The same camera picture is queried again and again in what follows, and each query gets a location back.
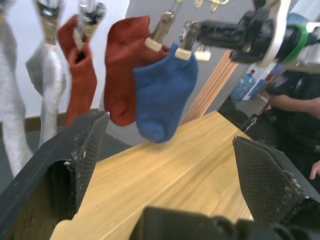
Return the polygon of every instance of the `baseboard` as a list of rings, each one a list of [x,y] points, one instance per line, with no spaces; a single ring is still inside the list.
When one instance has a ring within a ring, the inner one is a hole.
[[[97,112],[98,109],[94,108],[91,109],[90,112]],[[67,118],[67,113],[59,113],[57,116],[57,126],[63,127],[65,125]],[[34,117],[27,117],[24,121],[24,129],[25,132],[33,132],[33,131],[40,131],[41,130],[41,120],[40,116]],[[0,136],[2,136],[2,122],[0,122]]]

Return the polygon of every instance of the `white wall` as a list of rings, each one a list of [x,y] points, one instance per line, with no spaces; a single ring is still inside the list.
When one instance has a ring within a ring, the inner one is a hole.
[[[108,31],[113,23],[125,17],[130,2],[130,0],[98,1],[106,4],[107,14],[90,43],[93,54],[93,64],[98,79],[91,108],[98,108],[105,87],[106,68],[104,59]],[[78,12],[78,0],[65,0],[65,2],[62,24]],[[34,53],[39,42],[43,39],[43,32],[39,23],[34,0],[15,0],[14,5],[9,9],[6,19],[17,41],[16,78],[26,107],[26,117],[39,116],[42,98],[34,89],[25,66],[26,61]],[[67,75],[67,88],[62,96],[59,107],[59,112],[62,113],[67,110],[71,80],[67,62],[60,47],[58,47],[58,53],[64,63],[64,69]]]

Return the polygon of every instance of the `wooden clothespin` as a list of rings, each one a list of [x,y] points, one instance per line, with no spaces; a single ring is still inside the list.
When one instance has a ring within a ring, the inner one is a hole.
[[[148,48],[156,52],[159,52],[161,50],[162,42],[167,35],[170,27],[174,23],[177,12],[180,9],[182,3],[183,0],[176,0],[173,6],[161,16],[159,23],[151,34],[151,37],[148,37],[145,40],[145,45]]]

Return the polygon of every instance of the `wooden panel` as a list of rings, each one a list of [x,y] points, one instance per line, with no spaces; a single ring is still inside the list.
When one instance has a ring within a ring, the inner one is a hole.
[[[250,216],[239,186],[235,135],[244,136],[212,112],[179,127],[167,143],[145,143],[98,163],[79,213],[61,222],[51,239],[127,240],[149,205],[225,213],[232,220]]]
[[[220,62],[217,64],[211,76],[208,78],[207,82],[187,111],[181,124],[186,124],[203,116],[210,107],[215,97],[238,66],[238,64],[230,60],[230,53],[230,50],[225,51]]]

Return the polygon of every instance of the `green band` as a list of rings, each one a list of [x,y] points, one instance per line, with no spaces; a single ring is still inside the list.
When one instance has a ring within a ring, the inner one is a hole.
[[[293,24],[298,30],[300,31],[300,39],[298,44],[295,46],[295,48],[290,52],[288,56],[281,62],[282,64],[287,64],[291,62],[299,53],[300,51],[305,47],[308,38],[309,38],[309,33],[306,30],[305,25],[301,24]]]

